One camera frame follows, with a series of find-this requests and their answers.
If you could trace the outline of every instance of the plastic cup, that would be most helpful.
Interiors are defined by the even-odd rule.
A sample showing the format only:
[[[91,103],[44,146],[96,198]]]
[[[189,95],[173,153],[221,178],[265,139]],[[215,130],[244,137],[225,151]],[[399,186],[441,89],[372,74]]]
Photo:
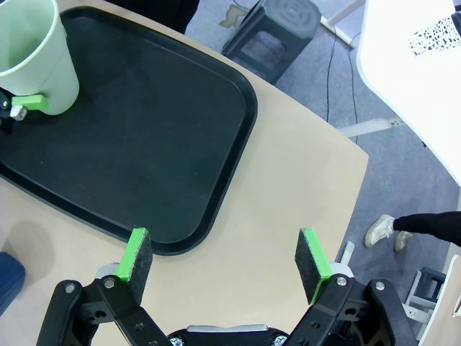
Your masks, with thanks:
[[[16,96],[41,94],[65,112],[79,94],[55,0],[6,0],[0,4],[0,87]]]

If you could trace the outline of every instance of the screw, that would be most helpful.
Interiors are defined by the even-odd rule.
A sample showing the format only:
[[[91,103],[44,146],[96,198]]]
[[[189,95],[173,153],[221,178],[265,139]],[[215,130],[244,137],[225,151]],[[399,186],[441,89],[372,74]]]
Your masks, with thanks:
[[[343,278],[342,276],[340,276],[339,278],[336,279],[336,283],[340,286],[345,286],[347,285],[347,280],[346,278]]]
[[[108,278],[104,281],[104,287],[105,288],[112,288],[115,285],[115,281],[112,278]]]
[[[75,291],[75,285],[73,283],[68,283],[66,285],[66,293],[72,293]]]
[[[282,346],[285,341],[287,341],[287,337],[284,336],[284,335],[279,335],[278,337],[276,337],[274,339],[274,341],[272,342],[272,345],[273,346]]]
[[[184,343],[179,337],[172,337],[170,342],[173,344],[173,346],[184,346]]]
[[[377,290],[384,290],[386,288],[384,283],[382,283],[381,281],[378,281],[377,283],[375,283],[375,287]]]

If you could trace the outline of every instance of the sneaker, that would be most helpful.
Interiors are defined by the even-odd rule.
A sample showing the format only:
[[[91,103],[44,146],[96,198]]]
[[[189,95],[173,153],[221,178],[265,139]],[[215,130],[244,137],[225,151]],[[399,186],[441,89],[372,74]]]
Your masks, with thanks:
[[[393,223],[394,218],[388,214],[383,214],[376,221],[373,226],[368,229],[367,235],[365,236],[365,246],[372,247],[379,240],[383,238],[389,238],[394,232]]]
[[[397,239],[395,240],[395,247],[394,249],[396,252],[400,252],[406,247],[406,243],[413,238],[413,233],[407,231],[400,231],[398,232]]]

